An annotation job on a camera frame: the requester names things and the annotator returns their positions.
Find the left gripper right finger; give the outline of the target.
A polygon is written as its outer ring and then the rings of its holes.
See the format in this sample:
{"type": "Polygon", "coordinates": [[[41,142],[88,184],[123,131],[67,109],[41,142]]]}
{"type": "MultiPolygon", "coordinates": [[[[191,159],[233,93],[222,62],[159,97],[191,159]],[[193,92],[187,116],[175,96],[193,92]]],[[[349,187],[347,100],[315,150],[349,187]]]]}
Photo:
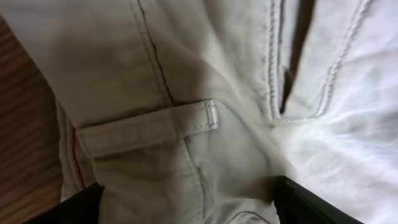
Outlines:
{"type": "Polygon", "coordinates": [[[286,176],[279,176],[274,205],[281,224],[362,224],[286,176]]]}

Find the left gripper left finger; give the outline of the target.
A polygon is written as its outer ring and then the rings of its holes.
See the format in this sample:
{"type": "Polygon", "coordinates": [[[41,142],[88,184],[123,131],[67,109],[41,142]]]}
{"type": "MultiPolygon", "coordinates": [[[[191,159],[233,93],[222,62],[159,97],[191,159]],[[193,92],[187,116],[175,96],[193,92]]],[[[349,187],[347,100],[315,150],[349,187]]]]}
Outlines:
{"type": "Polygon", "coordinates": [[[24,224],[98,224],[103,190],[95,183],[24,224]]]}

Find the beige khaki shorts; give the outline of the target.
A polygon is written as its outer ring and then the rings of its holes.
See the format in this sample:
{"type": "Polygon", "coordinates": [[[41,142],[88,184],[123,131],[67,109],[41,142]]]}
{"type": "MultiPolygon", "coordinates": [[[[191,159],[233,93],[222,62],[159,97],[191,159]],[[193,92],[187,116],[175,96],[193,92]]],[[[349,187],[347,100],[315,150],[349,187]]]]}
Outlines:
{"type": "Polygon", "coordinates": [[[3,0],[100,223],[279,223],[286,175],[397,222],[397,2],[3,0]]]}

